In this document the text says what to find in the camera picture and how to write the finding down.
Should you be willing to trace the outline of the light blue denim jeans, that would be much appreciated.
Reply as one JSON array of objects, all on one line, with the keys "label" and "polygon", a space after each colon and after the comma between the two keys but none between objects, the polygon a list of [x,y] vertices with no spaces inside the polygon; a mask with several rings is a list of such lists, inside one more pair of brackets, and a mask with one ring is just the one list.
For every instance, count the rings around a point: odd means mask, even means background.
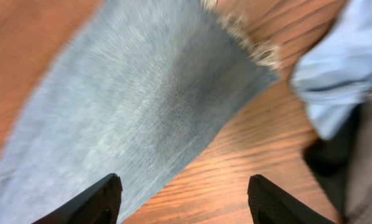
[{"label": "light blue denim jeans", "polygon": [[0,223],[32,223],[110,173],[116,223],[277,76],[276,48],[214,1],[107,1],[36,88],[0,158]]}]

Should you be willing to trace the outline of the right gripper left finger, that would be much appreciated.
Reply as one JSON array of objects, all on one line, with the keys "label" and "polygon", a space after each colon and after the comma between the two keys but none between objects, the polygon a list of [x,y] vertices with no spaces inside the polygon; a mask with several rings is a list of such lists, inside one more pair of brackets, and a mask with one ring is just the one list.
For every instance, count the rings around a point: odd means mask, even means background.
[{"label": "right gripper left finger", "polygon": [[116,224],[123,188],[111,173],[33,224]]}]

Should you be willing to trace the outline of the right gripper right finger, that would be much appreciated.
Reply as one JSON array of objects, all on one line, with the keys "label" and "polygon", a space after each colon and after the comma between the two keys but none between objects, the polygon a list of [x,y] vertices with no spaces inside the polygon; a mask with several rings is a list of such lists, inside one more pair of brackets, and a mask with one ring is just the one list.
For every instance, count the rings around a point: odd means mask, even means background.
[{"label": "right gripper right finger", "polygon": [[248,205],[254,224],[334,224],[262,175],[249,179]]}]

